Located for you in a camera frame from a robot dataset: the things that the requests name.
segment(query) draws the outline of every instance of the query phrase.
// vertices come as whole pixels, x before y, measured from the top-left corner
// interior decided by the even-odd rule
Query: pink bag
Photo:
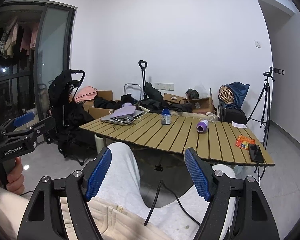
[[[74,101],[78,103],[80,101],[93,100],[97,94],[97,89],[92,86],[87,86],[79,90],[79,92],[75,95]]]

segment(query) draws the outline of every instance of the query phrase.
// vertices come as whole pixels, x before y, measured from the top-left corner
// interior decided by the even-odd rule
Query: baseboard
[[[279,126],[272,120],[270,120],[270,124],[276,127],[284,136],[286,136],[300,150],[300,143],[295,138],[293,138],[285,129],[283,129],[281,126]]]

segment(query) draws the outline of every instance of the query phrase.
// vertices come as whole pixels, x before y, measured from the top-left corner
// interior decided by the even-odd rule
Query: human hand
[[[25,186],[23,182],[25,181],[25,177],[22,175],[23,166],[21,164],[21,158],[15,158],[16,164],[13,170],[7,175],[7,190],[20,195],[25,190]]]

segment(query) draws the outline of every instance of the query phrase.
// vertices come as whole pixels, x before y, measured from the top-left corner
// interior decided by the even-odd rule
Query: wall outlet
[[[257,48],[260,48],[260,49],[261,49],[261,44],[260,44],[259,41],[254,41],[254,43],[256,44],[256,47],[257,47]]]
[[[154,83],[154,88],[157,89],[157,90],[173,91],[174,90],[174,84]]]

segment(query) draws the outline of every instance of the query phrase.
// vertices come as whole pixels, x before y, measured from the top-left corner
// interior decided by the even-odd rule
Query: blue gripper pad
[[[209,182],[205,174],[203,174],[198,162],[194,158],[193,152],[197,155],[197,153],[193,149],[187,149],[185,151],[185,163],[199,196],[203,197],[205,201],[209,202],[211,199],[211,193],[209,192]]]
[[[33,119],[34,119],[34,112],[26,113],[20,117],[17,117],[13,122],[13,126],[20,127],[20,126],[32,121]]]
[[[89,167],[88,164],[93,163],[95,165],[94,170],[91,172],[90,177],[86,181],[86,192],[85,198],[87,201],[90,201],[91,198],[95,197],[101,187],[102,181],[106,176],[106,173],[111,164],[112,154],[109,148],[104,147],[99,155],[95,158],[94,161],[87,163],[86,167],[83,169],[85,172],[86,168]]]

